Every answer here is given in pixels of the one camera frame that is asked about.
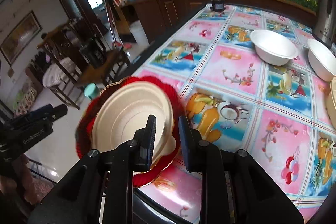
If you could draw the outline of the dark wooden chair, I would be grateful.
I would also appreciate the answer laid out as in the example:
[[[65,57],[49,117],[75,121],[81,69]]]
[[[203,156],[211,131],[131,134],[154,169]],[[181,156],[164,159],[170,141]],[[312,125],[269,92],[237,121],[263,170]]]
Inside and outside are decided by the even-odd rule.
[[[77,65],[81,73],[75,87],[83,94],[90,83],[107,85],[119,76],[124,66],[130,65],[125,44],[116,39],[116,32],[112,32],[109,49],[104,36],[89,33],[82,38],[71,22],[57,26],[53,31],[42,34],[41,38],[37,49],[51,59],[51,65],[66,57]]]

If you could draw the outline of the stainless steel thermos jug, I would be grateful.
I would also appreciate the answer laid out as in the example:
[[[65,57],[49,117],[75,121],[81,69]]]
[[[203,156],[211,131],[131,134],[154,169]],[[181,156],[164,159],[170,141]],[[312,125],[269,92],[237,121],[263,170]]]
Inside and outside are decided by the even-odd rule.
[[[335,0],[318,0],[313,37],[331,48],[335,35]]]

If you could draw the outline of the chair with striped cushion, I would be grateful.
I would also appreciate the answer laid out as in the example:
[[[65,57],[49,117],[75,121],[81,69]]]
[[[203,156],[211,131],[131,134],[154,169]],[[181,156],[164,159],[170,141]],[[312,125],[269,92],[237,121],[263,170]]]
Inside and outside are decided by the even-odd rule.
[[[42,83],[58,99],[67,106],[80,109],[80,98],[83,94],[81,90],[75,91],[75,84],[79,79],[81,71],[77,65],[66,57],[49,66],[43,75]]]

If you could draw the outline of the beige paper plate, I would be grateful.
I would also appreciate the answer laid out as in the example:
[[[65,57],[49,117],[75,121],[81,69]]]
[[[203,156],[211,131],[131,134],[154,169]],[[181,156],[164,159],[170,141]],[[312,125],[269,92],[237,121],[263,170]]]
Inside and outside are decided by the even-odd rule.
[[[176,148],[173,108],[166,93],[147,81],[127,84],[107,99],[94,121],[92,148],[106,152],[133,139],[150,115],[156,118],[153,161],[171,154]]]

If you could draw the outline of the floral tablecloth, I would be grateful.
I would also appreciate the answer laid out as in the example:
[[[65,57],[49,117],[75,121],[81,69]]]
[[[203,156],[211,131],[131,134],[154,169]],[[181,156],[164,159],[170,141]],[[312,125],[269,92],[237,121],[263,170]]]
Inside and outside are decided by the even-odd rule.
[[[285,36],[298,56],[282,67],[258,57],[250,34]],[[312,30],[279,14],[228,5],[198,12],[136,71],[175,88],[191,120],[220,149],[244,149],[274,179],[305,221],[335,184],[335,128],[329,84],[309,65]]]

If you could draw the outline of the teal lidded cup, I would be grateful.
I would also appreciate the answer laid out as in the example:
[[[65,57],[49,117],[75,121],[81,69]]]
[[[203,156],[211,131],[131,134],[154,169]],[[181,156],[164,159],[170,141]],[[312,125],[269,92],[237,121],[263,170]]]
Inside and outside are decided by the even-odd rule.
[[[100,89],[95,83],[90,83],[84,89],[84,96],[93,100],[100,95]]]

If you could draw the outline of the small black device on table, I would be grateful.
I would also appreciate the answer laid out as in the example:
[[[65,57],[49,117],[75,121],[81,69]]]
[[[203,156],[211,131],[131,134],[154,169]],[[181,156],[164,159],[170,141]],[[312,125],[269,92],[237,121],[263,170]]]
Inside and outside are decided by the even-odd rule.
[[[226,9],[225,0],[211,0],[211,11],[222,12]]]

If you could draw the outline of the framed wall painting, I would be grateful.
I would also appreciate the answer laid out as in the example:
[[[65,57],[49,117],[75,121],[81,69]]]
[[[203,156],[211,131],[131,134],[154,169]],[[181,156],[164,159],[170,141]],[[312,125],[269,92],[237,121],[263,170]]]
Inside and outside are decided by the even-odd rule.
[[[33,11],[12,29],[1,43],[1,53],[10,66],[41,30],[42,26]]]

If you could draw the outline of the white plastic bucket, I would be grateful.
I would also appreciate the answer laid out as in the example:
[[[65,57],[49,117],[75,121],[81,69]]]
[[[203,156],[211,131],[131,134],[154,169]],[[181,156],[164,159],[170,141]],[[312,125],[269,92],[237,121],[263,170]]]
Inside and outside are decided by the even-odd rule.
[[[129,26],[129,29],[138,45],[147,47],[149,46],[148,38],[139,20],[133,22]]]

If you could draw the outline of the small beige paper bowl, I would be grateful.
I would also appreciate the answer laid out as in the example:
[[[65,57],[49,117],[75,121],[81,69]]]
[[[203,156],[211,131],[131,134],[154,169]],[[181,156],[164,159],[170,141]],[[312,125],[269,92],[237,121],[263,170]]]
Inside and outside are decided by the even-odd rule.
[[[336,128],[336,78],[330,81],[330,92],[326,98],[326,110],[333,128]]]

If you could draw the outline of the large red plastic plate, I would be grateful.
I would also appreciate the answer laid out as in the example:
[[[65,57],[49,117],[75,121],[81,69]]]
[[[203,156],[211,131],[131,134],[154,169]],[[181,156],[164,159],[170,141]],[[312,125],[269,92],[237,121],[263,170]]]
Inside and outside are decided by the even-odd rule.
[[[172,135],[176,141],[175,149],[172,153],[162,156],[155,163],[154,167],[147,173],[139,173],[133,176],[133,186],[135,188],[140,188],[146,186],[153,182],[160,173],[166,169],[177,156],[180,147],[181,141],[179,136],[178,129],[178,118],[185,113],[185,110],[181,104],[178,93],[175,88],[169,84],[163,83],[160,79],[153,76],[145,77],[125,77],[116,83],[111,83],[103,88],[100,92],[100,95],[93,99],[88,105],[86,111],[84,112],[80,122],[78,123],[75,138],[76,138],[76,152],[80,159],[82,159],[92,148],[92,131],[96,116],[98,111],[101,109],[102,105],[107,101],[107,99],[115,93],[121,87],[124,87],[131,83],[136,83],[140,81],[149,82],[155,84],[157,87],[162,89],[168,96],[170,103],[173,107],[173,118],[174,126],[172,130]]]

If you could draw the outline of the white paper bowl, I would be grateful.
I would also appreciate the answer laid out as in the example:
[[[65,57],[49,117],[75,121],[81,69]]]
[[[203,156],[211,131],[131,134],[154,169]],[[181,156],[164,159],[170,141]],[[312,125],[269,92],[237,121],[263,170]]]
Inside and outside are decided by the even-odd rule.
[[[254,30],[250,38],[257,55],[270,65],[282,66],[298,56],[294,43],[277,32]]]
[[[333,53],[321,42],[315,39],[308,39],[308,59],[315,74],[326,82],[335,77],[336,59]]]

